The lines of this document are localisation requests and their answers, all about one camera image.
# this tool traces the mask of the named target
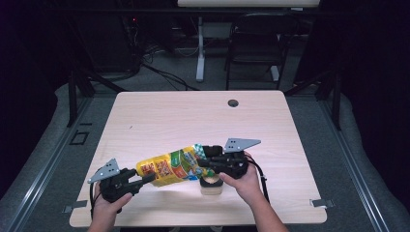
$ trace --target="desk leg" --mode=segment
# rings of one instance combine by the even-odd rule
[[[204,81],[204,67],[205,67],[205,55],[204,55],[204,37],[202,31],[202,17],[198,19],[198,65],[196,67],[196,81]]]

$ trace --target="white table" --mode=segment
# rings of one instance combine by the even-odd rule
[[[237,107],[227,104],[238,101]],[[260,139],[247,149],[264,171],[272,206],[284,223],[321,223],[322,208],[307,157],[280,91],[134,92],[118,95],[78,201],[88,200],[87,180],[116,158],[120,168],[194,143],[223,146],[228,137]],[[70,224],[90,224],[90,203],[73,210]],[[117,226],[254,224],[249,206],[223,185],[220,195],[202,195],[198,181],[161,188],[145,185],[118,215]]]

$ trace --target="black metal frame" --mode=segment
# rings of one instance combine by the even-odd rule
[[[177,15],[177,16],[207,16],[207,15],[244,15],[249,13],[269,13],[269,14],[278,14],[283,15],[287,13],[289,15],[294,15],[296,17],[314,17],[314,18],[328,18],[328,19],[337,19],[345,20],[351,19],[356,16],[352,12],[320,12],[320,11],[291,11],[289,8],[172,8],[172,9],[67,9],[67,8],[45,8],[44,9],[48,14],[52,15]],[[345,53],[341,60],[350,60],[352,52]],[[116,91],[117,93],[126,91],[121,87],[116,86],[110,81],[104,79],[103,77],[97,75],[96,73],[73,69],[73,74],[70,76],[69,86],[70,90],[70,121],[68,127],[76,119],[76,94],[75,94],[75,85],[78,85],[82,94],[85,97],[92,97],[95,93],[94,88],[90,85],[86,76],[89,75],[95,80],[99,81],[108,88]],[[340,130],[339,125],[339,105],[340,105],[340,69],[332,70],[331,72],[325,72],[318,76],[313,77],[312,79],[306,81],[304,84],[299,85],[289,91],[285,92],[285,96],[292,96],[300,90],[308,87],[311,83],[316,82],[317,80],[323,80],[327,82],[326,88],[322,87],[316,93],[316,98],[318,100],[325,100],[329,97],[330,91],[334,89],[333,97],[333,109],[332,109],[332,119],[335,123],[335,126]]]

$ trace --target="forearm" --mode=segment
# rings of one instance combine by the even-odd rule
[[[252,202],[249,205],[259,232],[287,231],[287,228],[281,222],[277,213],[271,207],[271,204],[264,197]]]

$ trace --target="dark background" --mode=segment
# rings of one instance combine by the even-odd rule
[[[135,68],[124,31],[114,41],[87,37],[66,21],[43,14],[37,1],[6,1],[0,6],[1,191],[6,192],[50,122],[54,91],[67,83],[72,60],[97,70]],[[158,4],[174,4],[158,1]],[[340,70],[342,92],[353,105],[366,153],[391,192],[410,210],[410,10],[406,1],[322,0],[320,10],[358,13],[355,22],[318,18],[313,24],[296,81],[304,81],[334,65],[340,48],[353,44],[351,59]],[[156,18],[160,25],[165,19]],[[118,65],[93,60],[84,49],[113,42],[122,57]],[[162,43],[172,49],[172,43]]]

